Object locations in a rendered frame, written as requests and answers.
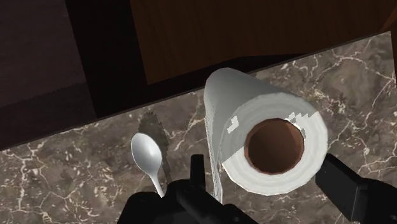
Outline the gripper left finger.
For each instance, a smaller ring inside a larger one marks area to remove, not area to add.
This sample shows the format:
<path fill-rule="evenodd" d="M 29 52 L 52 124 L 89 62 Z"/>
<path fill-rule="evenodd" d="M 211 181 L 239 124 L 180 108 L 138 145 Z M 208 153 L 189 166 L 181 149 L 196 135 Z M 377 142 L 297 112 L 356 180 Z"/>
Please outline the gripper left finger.
<path fill-rule="evenodd" d="M 190 179 L 173 181 L 164 197 L 155 192 L 131 195 L 118 224 L 258 224 L 233 204 L 223 205 L 205 190 L 204 156 L 194 154 Z"/>

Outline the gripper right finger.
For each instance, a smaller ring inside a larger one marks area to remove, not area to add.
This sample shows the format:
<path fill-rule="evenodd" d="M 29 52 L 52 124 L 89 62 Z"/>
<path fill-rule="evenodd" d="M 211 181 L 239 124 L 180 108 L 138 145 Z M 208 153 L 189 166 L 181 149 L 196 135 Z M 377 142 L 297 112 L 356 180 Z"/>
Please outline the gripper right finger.
<path fill-rule="evenodd" d="M 397 224 L 397 188 L 362 178 L 332 154 L 325 156 L 315 182 L 349 221 Z"/>

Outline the white plastic spoon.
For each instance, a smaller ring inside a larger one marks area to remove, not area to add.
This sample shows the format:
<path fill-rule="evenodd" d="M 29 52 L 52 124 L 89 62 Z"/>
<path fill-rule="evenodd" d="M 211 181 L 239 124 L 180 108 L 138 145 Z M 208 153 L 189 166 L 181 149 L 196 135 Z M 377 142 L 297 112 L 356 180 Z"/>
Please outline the white plastic spoon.
<path fill-rule="evenodd" d="M 163 197 L 164 191 L 158 180 L 158 172 L 162 165 L 162 152 L 157 143 L 147 134 L 136 133 L 130 143 L 134 162 L 152 180 L 157 194 Z"/>

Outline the white paper towel roll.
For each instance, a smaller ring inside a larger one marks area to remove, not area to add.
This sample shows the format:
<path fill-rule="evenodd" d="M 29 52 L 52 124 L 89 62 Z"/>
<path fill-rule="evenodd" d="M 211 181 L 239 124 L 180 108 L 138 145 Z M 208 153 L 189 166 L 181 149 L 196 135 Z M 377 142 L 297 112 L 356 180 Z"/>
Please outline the white paper towel roll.
<path fill-rule="evenodd" d="M 206 80 L 204 106 L 213 196 L 219 202 L 223 200 L 220 167 L 246 191 L 266 196 L 296 190 L 320 170 L 328 152 L 328 130 L 320 112 L 304 98 L 226 67 Z M 261 173 L 244 156 L 249 131 L 272 118 L 292 124 L 304 141 L 300 161 L 280 174 Z"/>

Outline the brown wooden cabinet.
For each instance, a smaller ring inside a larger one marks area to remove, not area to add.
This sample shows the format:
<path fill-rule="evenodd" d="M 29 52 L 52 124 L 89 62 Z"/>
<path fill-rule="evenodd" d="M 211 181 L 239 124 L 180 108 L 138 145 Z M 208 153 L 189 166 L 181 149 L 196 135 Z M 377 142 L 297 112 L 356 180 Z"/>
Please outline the brown wooden cabinet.
<path fill-rule="evenodd" d="M 397 31 L 397 0 L 65 0 L 99 118 Z"/>

